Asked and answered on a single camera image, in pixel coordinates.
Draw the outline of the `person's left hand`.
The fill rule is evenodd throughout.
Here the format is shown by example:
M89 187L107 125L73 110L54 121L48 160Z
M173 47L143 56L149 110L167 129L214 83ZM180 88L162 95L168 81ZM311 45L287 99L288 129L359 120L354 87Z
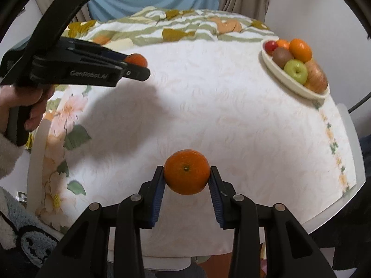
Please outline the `person's left hand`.
M10 109L19 106L31 106L25 130L35 130L46 111L47 101L53 96L55 85L48 86L45 90L41 88L25 88L5 85L1 87L1 134L5 133L8 125Z

